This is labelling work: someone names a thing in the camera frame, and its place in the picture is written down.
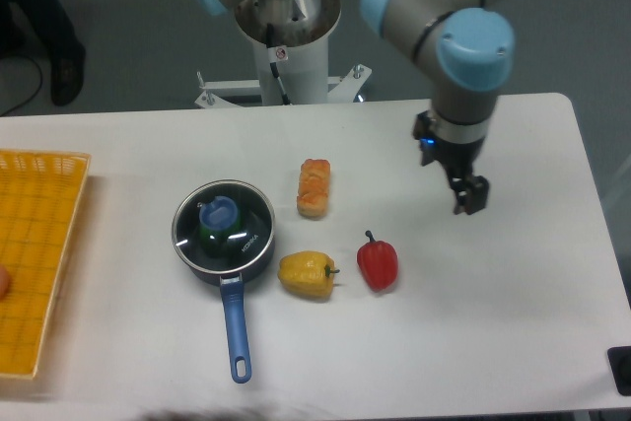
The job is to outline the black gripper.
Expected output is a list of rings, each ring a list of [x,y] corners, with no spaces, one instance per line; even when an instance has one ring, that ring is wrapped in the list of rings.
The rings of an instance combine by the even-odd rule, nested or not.
[[[490,183],[473,169],[486,138],[485,121],[458,124],[427,110],[416,115],[412,137],[418,142],[422,167],[434,162],[442,166],[455,195],[455,215],[472,215],[486,208]]]

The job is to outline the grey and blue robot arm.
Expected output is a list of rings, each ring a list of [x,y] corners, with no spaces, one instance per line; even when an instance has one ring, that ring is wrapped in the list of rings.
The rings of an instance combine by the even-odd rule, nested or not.
[[[499,92],[513,68],[511,25],[490,10],[498,0],[360,0],[370,29],[406,56],[433,85],[431,105],[412,134],[423,165],[439,163],[457,213],[486,204],[490,185],[473,165]],[[314,55],[336,27],[340,0],[198,0],[212,16],[233,12],[258,57],[263,100],[270,105],[326,99],[325,59]]]

